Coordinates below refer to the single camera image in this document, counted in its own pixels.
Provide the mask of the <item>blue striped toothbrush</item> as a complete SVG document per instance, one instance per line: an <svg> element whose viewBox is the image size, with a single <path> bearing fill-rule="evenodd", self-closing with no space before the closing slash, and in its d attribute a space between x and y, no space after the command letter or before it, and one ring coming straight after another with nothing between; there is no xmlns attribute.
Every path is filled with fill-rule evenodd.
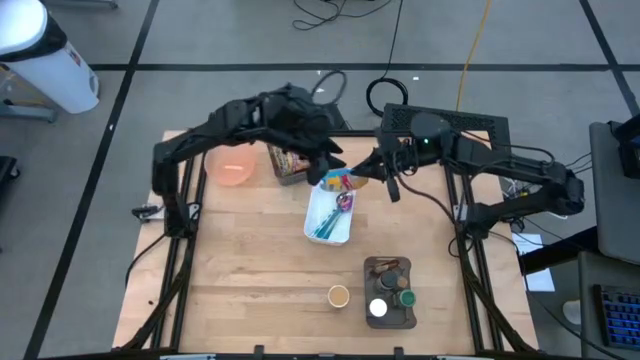
<svg viewBox="0 0 640 360"><path fill-rule="evenodd" d="M318 239L328 239L340 215L341 215L340 210L332 211L314 229L314 231L312 232L312 237L318 238Z"/></svg>

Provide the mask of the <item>orange snack box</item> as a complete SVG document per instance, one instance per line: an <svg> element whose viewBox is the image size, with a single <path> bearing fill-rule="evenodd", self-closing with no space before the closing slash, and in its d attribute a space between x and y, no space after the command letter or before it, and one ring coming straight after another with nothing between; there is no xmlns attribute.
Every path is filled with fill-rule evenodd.
<svg viewBox="0 0 640 360"><path fill-rule="evenodd" d="M269 153L269 157L270 157L270 160L272 162L274 174L275 174L275 177L276 177L278 183L281 186L289 186L289 185L294 185L294 184L297 184L297 183L300 183L300 182L306 182L307 181L306 171L298 172L298 173L291 174L291 175L282 175L281 174L281 172L280 172L280 170L278 168L278 165L276 163L276 159L275 159L275 150L276 149L281 149L281 148L273 146L273 145L267 145L267 150L268 150L268 153Z"/></svg>

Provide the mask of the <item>backlit keyboard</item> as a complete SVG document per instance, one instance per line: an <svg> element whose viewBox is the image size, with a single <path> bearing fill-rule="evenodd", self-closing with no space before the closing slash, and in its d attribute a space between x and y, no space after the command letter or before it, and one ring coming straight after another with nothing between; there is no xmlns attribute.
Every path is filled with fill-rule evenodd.
<svg viewBox="0 0 640 360"><path fill-rule="evenodd" d="M604 344L640 351L640 289L596 284L593 294Z"/></svg>

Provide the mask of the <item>black equipment case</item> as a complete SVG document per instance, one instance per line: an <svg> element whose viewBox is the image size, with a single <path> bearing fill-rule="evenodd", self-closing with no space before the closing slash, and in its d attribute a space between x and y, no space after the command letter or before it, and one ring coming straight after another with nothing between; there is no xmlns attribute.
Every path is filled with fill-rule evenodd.
<svg viewBox="0 0 640 360"><path fill-rule="evenodd" d="M327 111L330 115L334 130L350 130L350 125L344 119L337 106L329 106Z"/></svg>

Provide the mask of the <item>white plastic bin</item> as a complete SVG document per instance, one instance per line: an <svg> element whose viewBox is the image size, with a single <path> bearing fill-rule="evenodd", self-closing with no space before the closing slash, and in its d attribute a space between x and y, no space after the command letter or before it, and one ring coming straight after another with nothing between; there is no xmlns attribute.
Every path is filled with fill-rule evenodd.
<svg viewBox="0 0 640 360"><path fill-rule="evenodd" d="M341 246L349 240L357 192L355 190L348 192L353 194L353 206L351 210L340 216L337 225L328 239L318 239L312 237L312 232L336 207L336 197L340 193L324 191L319 185L312 188L303 227L304 235L310 241L325 245Z"/></svg>

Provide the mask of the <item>black perforated computer case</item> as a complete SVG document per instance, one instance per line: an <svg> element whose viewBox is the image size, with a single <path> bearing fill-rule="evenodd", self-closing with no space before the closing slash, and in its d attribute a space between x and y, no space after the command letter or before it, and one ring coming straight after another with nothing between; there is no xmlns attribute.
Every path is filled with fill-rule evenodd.
<svg viewBox="0 0 640 360"><path fill-rule="evenodd" d="M464 175L506 176L515 169L504 117L387 104L381 129L424 142L424 166L439 163Z"/></svg>

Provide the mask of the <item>pink plastic bowl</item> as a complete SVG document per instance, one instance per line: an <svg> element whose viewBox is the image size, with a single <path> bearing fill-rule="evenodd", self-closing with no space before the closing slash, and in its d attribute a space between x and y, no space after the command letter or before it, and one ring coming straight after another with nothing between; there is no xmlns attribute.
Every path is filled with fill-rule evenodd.
<svg viewBox="0 0 640 360"><path fill-rule="evenodd" d="M221 186L236 186L248 180L257 162L257 152L253 146L219 146L205 156L207 175Z"/></svg>

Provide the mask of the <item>white trash can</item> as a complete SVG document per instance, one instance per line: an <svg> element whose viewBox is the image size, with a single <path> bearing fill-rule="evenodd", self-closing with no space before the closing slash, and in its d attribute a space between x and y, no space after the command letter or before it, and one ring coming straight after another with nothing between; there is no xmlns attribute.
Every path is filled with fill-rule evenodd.
<svg viewBox="0 0 640 360"><path fill-rule="evenodd" d="M0 63L70 114L99 103L98 76L39 0L0 0Z"/></svg>

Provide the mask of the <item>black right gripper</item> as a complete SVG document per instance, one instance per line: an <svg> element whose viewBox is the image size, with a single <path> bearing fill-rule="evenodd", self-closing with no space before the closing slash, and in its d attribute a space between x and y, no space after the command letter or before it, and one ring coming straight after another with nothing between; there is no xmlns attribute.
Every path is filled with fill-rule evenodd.
<svg viewBox="0 0 640 360"><path fill-rule="evenodd" d="M351 169L351 174L369 179L386 179L387 190L392 203L400 200L400 192L394 176L412 176L425 165L424 142L415 137L400 139L393 133L377 128L374 132L378 147Z"/></svg>

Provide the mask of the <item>blue ramen noodle packet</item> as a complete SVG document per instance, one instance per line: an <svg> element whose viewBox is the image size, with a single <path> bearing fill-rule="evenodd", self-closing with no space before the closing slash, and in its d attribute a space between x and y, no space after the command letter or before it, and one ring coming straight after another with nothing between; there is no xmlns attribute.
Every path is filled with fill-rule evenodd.
<svg viewBox="0 0 640 360"><path fill-rule="evenodd" d="M319 186L327 192L348 192L358 190L368 184L368 178L353 175L350 168L330 170Z"/></svg>

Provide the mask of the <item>gray translucent plastic bin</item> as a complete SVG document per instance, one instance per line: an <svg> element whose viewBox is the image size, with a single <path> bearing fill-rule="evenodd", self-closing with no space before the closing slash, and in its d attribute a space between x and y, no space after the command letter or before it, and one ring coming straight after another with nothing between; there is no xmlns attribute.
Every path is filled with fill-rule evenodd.
<svg viewBox="0 0 640 360"><path fill-rule="evenodd" d="M377 259L386 260L391 258L397 258L399 260L399 266L392 270L400 275L398 280L399 289L395 292L380 293L375 287L375 281L380 274L372 274L370 269L371 266L376 263ZM364 260L365 313L366 322L369 327L374 329L412 329L416 326L417 319L414 314L416 303L412 308L403 308L399 306L396 298L397 293L404 289L411 289L413 291L410 278L411 266L411 261L403 256L371 256ZM383 298L388 304L388 312L382 318L374 318L369 315L368 304L374 298Z"/></svg>

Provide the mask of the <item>black box device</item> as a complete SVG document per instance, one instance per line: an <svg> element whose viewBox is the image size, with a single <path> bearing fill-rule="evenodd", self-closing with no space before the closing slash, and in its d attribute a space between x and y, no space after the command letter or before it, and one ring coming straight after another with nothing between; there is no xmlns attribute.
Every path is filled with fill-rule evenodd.
<svg viewBox="0 0 640 360"><path fill-rule="evenodd" d="M611 135L618 142L618 155L626 177L640 179L640 113L624 123L610 121Z"/></svg>

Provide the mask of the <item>furikake jar gold lid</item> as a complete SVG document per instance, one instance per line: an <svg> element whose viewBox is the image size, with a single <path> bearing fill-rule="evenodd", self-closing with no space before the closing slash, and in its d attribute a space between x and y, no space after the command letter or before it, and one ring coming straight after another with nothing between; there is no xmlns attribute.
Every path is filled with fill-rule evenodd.
<svg viewBox="0 0 640 360"><path fill-rule="evenodd" d="M350 301L350 292L343 285L333 285L327 293L329 304L336 309L344 308Z"/></svg>

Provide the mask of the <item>brown orange snack bag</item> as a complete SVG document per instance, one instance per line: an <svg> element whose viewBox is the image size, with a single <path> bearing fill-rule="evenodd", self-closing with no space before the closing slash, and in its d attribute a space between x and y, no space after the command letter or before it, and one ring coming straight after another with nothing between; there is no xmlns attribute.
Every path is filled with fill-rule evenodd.
<svg viewBox="0 0 640 360"><path fill-rule="evenodd" d="M397 258L391 259L377 259L376 263L371 266L370 272L372 274L382 274L387 271L391 271L399 266L399 260Z"/></svg>

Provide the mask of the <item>gray desk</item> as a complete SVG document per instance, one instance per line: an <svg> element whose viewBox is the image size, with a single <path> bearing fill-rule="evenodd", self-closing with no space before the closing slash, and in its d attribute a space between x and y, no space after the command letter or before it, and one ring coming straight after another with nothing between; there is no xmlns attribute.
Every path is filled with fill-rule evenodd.
<svg viewBox="0 0 640 360"><path fill-rule="evenodd" d="M606 123L589 126L598 248L640 265L640 179L624 175L618 142Z"/></svg>
<svg viewBox="0 0 640 360"><path fill-rule="evenodd" d="M640 360L640 351L605 346L593 296L594 285L629 287L640 290L640 266L589 252L581 252L578 256L578 269L581 297L581 336L626 360Z"/></svg>

